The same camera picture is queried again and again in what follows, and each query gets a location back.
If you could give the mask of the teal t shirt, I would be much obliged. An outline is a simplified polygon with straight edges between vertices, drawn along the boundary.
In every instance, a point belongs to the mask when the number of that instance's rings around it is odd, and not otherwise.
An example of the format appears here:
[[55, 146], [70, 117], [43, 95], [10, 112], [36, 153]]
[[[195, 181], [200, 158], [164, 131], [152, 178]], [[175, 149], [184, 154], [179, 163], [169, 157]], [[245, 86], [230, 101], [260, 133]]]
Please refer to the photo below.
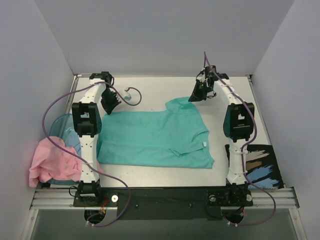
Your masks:
[[163, 111], [105, 115], [98, 138], [100, 164], [211, 169], [209, 130], [188, 97], [165, 103]]

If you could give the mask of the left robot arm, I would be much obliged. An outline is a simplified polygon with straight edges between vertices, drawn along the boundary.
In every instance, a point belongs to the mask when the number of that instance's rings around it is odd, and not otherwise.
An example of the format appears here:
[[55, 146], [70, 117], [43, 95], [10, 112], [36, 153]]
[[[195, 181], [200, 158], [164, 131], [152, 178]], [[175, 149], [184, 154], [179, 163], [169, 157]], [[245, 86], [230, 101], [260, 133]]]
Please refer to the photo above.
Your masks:
[[79, 197], [91, 206], [98, 206], [103, 200], [99, 174], [93, 169], [98, 168], [97, 141], [102, 130], [102, 120], [98, 109], [101, 103], [109, 115], [121, 103], [117, 94], [110, 90], [114, 77], [108, 72], [93, 73], [89, 77], [91, 88], [84, 96], [71, 106], [74, 130], [79, 137], [81, 157], [86, 160], [82, 163], [82, 171], [77, 189]]

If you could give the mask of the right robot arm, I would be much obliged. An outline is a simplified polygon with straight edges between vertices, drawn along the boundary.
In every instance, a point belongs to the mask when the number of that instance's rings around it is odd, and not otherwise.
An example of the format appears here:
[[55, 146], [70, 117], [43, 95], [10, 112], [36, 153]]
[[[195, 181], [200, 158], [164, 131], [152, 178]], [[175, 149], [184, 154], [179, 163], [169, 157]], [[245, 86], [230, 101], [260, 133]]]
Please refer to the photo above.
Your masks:
[[220, 97], [226, 106], [223, 133], [229, 140], [229, 164], [226, 180], [231, 185], [248, 183], [245, 160], [251, 136], [256, 137], [255, 106], [241, 98], [225, 73], [216, 72], [214, 65], [204, 66], [195, 78], [189, 102], [209, 99], [209, 93]]

